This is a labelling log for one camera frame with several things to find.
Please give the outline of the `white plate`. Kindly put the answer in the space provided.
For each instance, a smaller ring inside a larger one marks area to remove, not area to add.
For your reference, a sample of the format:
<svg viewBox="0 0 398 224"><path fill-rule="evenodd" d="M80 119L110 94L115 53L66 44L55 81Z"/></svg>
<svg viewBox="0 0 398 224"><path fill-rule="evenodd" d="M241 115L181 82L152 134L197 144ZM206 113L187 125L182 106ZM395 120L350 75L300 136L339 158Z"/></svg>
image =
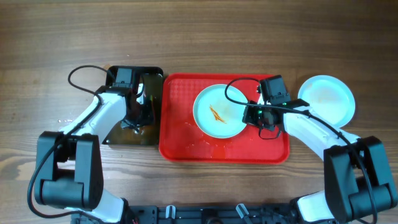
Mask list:
<svg viewBox="0 0 398 224"><path fill-rule="evenodd" d="M348 86L329 75L317 75L306 80L300 87L297 97L309 103L316 114L329 123L333 104L356 104L354 95Z"/></svg>
<svg viewBox="0 0 398 224"><path fill-rule="evenodd" d="M215 84L202 90L193 103L193 118L206 135L227 139L238 135L246 127L243 122L248 100L237 88Z"/></svg>
<svg viewBox="0 0 398 224"><path fill-rule="evenodd" d="M354 103L340 103L331 106L330 123L341 128L347 125L355 114L356 105Z"/></svg>

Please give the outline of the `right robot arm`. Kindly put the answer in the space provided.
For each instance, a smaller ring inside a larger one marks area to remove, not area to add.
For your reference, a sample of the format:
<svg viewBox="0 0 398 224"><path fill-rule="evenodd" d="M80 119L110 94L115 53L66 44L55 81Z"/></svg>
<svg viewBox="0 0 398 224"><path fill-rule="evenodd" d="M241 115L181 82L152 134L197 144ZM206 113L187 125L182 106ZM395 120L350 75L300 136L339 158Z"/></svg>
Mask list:
<svg viewBox="0 0 398 224"><path fill-rule="evenodd" d="M327 122L303 100L291 100L280 75L258 80L263 101L250 101L243 122L293 136L323 161L324 190L296 200L302 223L377 222L397 206L397 189L383 143L360 138Z"/></svg>

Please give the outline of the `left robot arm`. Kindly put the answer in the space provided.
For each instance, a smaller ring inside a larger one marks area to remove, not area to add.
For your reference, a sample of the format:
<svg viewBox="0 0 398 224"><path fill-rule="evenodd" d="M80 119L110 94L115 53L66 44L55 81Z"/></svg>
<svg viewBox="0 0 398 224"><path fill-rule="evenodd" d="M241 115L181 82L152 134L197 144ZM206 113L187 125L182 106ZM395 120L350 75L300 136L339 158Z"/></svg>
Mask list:
<svg viewBox="0 0 398 224"><path fill-rule="evenodd" d="M85 217L97 223L139 223L125 198L104 188L100 145L117 123L138 133L158 123L154 97L146 94L147 76L162 79L159 67L111 66L106 83L89 90L92 103L57 132L37 140L35 170L27 188L27 205L38 217Z"/></svg>

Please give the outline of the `green sponge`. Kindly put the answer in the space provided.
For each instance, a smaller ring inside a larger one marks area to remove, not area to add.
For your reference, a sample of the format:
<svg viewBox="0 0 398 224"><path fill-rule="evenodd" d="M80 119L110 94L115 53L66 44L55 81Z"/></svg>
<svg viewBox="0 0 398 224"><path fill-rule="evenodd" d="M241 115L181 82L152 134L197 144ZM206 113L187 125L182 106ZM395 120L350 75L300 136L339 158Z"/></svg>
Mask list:
<svg viewBox="0 0 398 224"><path fill-rule="evenodd" d="M150 95L150 116L153 120L155 120L155 108L154 108L154 97Z"/></svg>

